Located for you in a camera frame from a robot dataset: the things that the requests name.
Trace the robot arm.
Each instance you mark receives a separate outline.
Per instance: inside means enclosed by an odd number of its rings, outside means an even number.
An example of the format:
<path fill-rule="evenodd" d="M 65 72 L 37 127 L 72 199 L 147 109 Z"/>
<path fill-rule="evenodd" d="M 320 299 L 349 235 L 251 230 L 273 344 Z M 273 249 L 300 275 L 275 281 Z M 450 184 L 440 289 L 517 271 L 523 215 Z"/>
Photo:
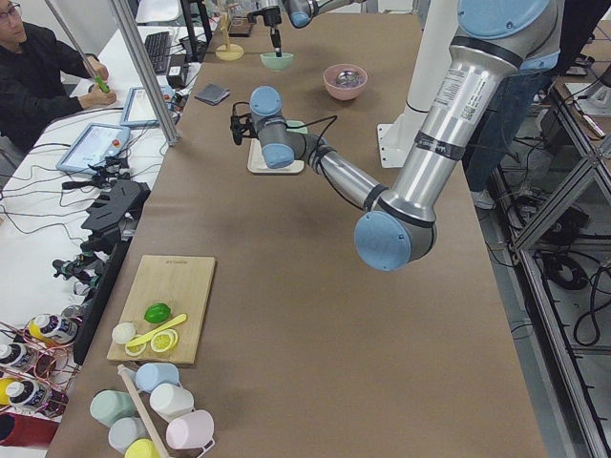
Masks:
<path fill-rule="evenodd" d="M 270 0 L 257 2 L 257 6 L 259 7 L 258 13 L 263 18 L 263 23 L 269 28 L 272 48 L 276 57 L 283 56 L 280 25 L 283 22 L 284 16 L 288 18 L 289 23 L 295 29 L 303 29 L 308 26 L 316 16 L 352 4 L 362 4 L 362 1 Z"/>
<path fill-rule="evenodd" d="M 323 135 L 290 127 L 280 94 L 269 86 L 252 92 L 246 114 L 232 115 L 234 141 L 257 139 L 271 169 L 307 163 L 363 210 L 354 229 L 362 261 L 400 269 L 432 250 L 434 205 L 499 84 L 557 63 L 563 13 L 560 1 L 431 2 L 419 50 L 433 61 L 425 109 L 405 110 L 379 135 L 380 145 L 403 162 L 389 187 L 343 158 Z"/>

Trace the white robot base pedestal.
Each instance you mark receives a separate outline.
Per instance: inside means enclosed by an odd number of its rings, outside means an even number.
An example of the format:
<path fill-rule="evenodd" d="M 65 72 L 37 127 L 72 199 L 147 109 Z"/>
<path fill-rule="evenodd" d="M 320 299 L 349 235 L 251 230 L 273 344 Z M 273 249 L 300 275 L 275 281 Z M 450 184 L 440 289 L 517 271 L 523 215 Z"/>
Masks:
<path fill-rule="evenodd" d="M 384 168 L 403 166 L 451 64 L 449 46 L 457 28 L 457 3 L 431 0 L 427 13 L 419 17 L 424 25 L 404 111 L 391 124 L 377 126 Z"/>

